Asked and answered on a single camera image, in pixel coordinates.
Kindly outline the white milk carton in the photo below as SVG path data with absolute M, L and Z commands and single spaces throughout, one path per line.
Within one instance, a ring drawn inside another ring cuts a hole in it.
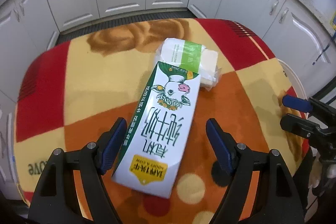
M 161 61 L 138 101 L 112 179 L 169 198 L 193 121 L 201 76 Z

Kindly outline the red orange floral blanket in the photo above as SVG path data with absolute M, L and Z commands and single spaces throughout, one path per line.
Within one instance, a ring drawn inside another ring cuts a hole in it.
M 215 51 L 218 83 L 196 90 L 190 75 L 174 76 L 165 68 L 162 78 L 149 86 L 156 50 L 167 38 Z M 23 199 L 32 201 L 54 149 L 81 149 L 119 117 L 133 126 L 143 101 L 152 95 L 143 115 L 141 148 L 164 153 L 186 141 L 171 196 L 129 189 L 115 183 L 108 171 L 103 182 L 110 199 L 124 223 L 207 223 L 226 182 L 206 136 L 206 121 L 216 119 L 252 150 L 279 150 L 294 173 L 309 146 L 280 128 L 286 94 L 294 94 L 294 88 L 270 48 L 247 27 L 229 20 L 151 20 L 61 43 L 29 65 L 19 91 L 14 155 Z

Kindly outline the white kitchen cabinets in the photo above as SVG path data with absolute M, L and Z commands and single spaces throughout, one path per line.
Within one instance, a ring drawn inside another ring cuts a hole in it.
M 84 59 L 72 50 L 75 62 L 60 75 L 64 60 L 47 48 L 58 33 L 108 16 L 174 8 L 248 27 L 309 95 L 335 76 L 335 49 L 322 52 L 331 29 L 308 0 L 1 0 L 1 91 L 29 104 L 16 119 L 15 162 L 24 192 L 35 189 L 52 147 L 71 142 L 70 125 L 97 115 L 130 116 L 149 70 L 148 51 L 112 57 L 103 49 Z

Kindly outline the white trash bin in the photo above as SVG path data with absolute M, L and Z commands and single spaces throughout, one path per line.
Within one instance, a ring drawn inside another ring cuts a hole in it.
M 284 61 L 278 59 L 278 62 L 282 66 L 282 69 L 283 69 L 286 77 L 289 79 L 289 81 L 291 83 L 291 86 L 293 87 L 296 95 L 299 98 L 307 99 L 306 92 L 305 92 L 305 89 L 303 87 L 303 84 L 301 83 L 300 79 L 298 78 L 298 76 L 296 75 L 294 70 L 291 69 L 291 67 L 287 63 L 285 63 Z

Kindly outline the plastic wrapped tissue pack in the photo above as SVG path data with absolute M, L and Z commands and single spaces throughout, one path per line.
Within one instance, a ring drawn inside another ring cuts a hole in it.
M 210 89 L 219 80 L 217 66 L 219 54 L 202 44 L 177 38 L 167 38 L 155 52 L 154 62 L 159 61 L 192 71 L 201 76 L 201 87 Z

